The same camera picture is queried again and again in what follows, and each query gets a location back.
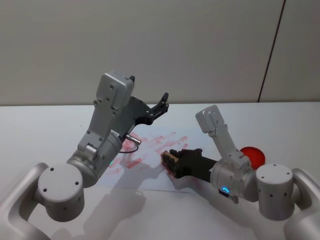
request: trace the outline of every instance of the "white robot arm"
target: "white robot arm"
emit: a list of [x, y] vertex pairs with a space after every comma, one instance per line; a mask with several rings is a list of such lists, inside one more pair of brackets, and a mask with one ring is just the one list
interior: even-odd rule
[[[201, 149], [164, 152], [162, 163], [176, 178], [194, 176], [207, 181], [219, 193], [259, 203], [260, 213], [274, 221], [286, 220], [287, 240], [320, 239], [320, 187], [304, 170], [266, 164], [257, 170], [239, 151], [216, 105], [195, 115], [202, 131], [213, 139], [221, 160], [201, 155]], [[300, 212], [294, 214], [295, 205]]]
[[85, 205], [84, 188], [93, 186], [118, 153], [125, 139], [136, 150], [141, 141], [130, 136], [136, 125], [151, 125], [168, 111], [165, 93], [153, 108], [131, 96], [135, 77], [117, 72], [102, 75], [88, 130], [64, 164], [33, 167], [0, 201], [0, 240], [49, 240], [28, 223], [37, 204], [59, 222], [75, 219]]

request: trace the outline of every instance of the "table surface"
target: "table surface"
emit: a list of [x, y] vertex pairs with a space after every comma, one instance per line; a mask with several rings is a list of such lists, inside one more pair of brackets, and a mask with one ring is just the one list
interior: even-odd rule
[[[154, 125], [194, 128], [198, 125], [195, 114], [210, 105], [172, 104]], [[238, 148], [258, 147], [267, 163], [302, 168], [320, 180], [319, 102], [224, 103], [218, 107]], [[93, 107], [87, 105], [0, 107], [0, 193], [36, 163], [64, 163], [92, 113]], [[217, 151], [208, 157], [219, 159]], [[55, 222], [39, 205], [29, 221], [53, 240], [283, 240], [285, 223], [265, 219], [257, 203], [240, 200], [233, 204], [214, 189], [199, 196], [98, 186], [85, 190], [85, 207], [75, 220]]]

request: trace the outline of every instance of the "red object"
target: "red object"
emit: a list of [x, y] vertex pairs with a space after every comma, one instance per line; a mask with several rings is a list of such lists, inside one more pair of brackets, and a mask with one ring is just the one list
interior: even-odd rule
[[251, 167], [254, 170], [257, 170], [259, 167], [266, 163], [266, 156], [265, 154], [258, 148], [253, 146], [246, 146], [240, 150], [246, 155], [251, 162]]

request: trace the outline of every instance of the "wall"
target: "wall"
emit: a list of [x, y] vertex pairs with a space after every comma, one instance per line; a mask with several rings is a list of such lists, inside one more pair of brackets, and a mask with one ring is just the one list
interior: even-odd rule
[[285, 3], [260, 101], [320, 101], [320, 1]]
[[282, 0], [1, 0], [0, 105], [91, 104], [101, 74], [149, 103], [256, 102]]

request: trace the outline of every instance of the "paper sheet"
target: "paper sheet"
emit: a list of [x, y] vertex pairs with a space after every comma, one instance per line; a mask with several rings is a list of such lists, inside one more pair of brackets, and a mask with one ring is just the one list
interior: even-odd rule
[[[193, 177], [173, 179], [161, 163], [161, 153], [170, 149], [203, 150], [202, 155], [210, 158], [214, 142], [197, 127], [194, 129], [139, 125], [131, 133], [142, 140], [139, 150], [119, 153], [99, 179], [97, 185], [126, 189], [193, 192], [190, 185], [201, 188], [203, 181]], [[135, 149], [130, 141], [123, 143], [122, 151]]]

